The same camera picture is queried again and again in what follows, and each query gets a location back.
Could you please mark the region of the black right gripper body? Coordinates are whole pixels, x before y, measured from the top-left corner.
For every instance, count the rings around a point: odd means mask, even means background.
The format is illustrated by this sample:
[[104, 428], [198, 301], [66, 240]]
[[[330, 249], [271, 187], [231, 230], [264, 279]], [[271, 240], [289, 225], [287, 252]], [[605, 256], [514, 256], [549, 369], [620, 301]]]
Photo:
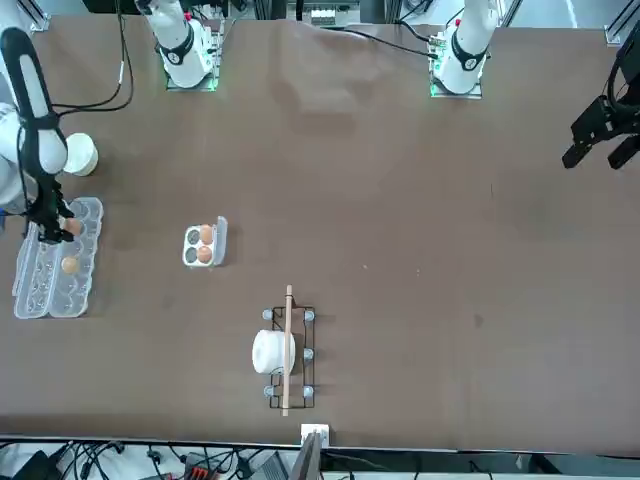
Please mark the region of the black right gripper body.
[[27, 218], [39, 227], [40, 235], [60, 235], [60, 207], [63, 205], [61, 185], [55, 179], [38, 184], [38, 193], [30, 202]]

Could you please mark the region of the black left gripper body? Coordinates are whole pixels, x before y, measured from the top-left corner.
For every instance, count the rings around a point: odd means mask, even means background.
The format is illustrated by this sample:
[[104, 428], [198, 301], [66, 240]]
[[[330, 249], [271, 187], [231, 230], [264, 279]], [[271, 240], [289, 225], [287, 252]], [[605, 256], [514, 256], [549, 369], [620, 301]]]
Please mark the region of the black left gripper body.
[[[618, 97], [615, 83], [621, 73], [626, 93]], [[612, 126], [611, 134], [634, 132], [639, 123], [639, 43], [627, 42], [616, 54], [607, 81], [607, 102]]]

